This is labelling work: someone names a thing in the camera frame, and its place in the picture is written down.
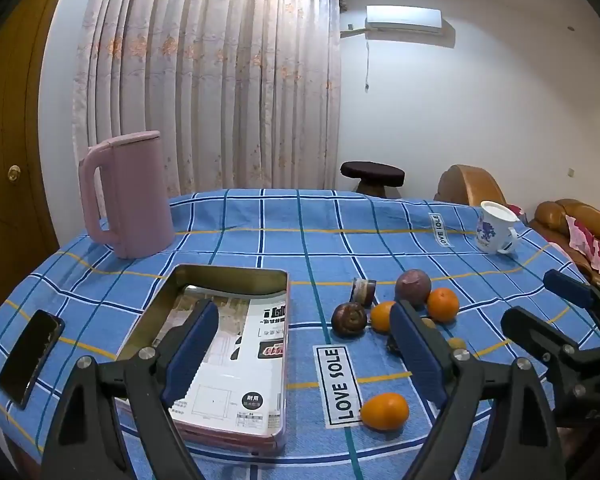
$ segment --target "love sole label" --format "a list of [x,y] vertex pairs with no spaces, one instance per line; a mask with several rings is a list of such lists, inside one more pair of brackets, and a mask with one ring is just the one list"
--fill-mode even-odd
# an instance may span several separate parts
[[314,346],[314,359],[325,427],[358,425],[362,398],[347,348],[343,345]]
[[441,247],[453,247],[453,244],[449,241],[446,236],[445,223],[442,219],[442,215],[438,213],[429,213],[431,218],[431,227],[433,229],[433,235],[436,237],[436,241]]

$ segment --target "floral curtain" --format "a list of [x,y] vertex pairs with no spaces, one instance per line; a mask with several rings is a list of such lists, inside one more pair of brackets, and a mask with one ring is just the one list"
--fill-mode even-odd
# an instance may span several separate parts
[[170,196],[333,187],[342,2],[90,0],[76,161],[112,136],[159,130]]

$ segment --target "screw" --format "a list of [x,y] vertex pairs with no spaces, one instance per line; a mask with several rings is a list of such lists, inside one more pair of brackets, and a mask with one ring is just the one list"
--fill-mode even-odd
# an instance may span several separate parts
[[138,357],[144,361],[147,361],[155,356],[155,348],[152,346],[145,346],[138,352]]
[[576,397],[582,397],[586,393],[587,389],[582,384],[576,384],[573,387],[573,395],[575,395]]
[[91,366],[92,361],[93,360],[88,355],[83,355],[78,359],[76,365],[78,366],[78,368],[89,368],[89,366]]
[[531,370],[531,361],[525,357],[521,357],[516,361],[518,368],[521,370]]
[[469,351],[465,350],[464,348],[458,348],[454,350],[454,357],[458,361],[468,361],[469,357],[471,357],[471,354],[469,354]]

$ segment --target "wooden door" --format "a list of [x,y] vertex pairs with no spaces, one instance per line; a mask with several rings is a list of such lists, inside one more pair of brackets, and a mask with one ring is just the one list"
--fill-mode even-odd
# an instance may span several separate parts
[[38,87],[58,0],[21,0],[0,28],[0,305],[58,248],[38,153]]

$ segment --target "wooden stool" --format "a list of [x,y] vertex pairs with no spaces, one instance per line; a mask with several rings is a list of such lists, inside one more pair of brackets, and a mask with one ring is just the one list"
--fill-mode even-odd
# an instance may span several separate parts
[[345,162],[340,173],[349,178],[359,178],[356,192],[386,198],[384,186],[400,187],[404,184],[404,171],[377,162]]

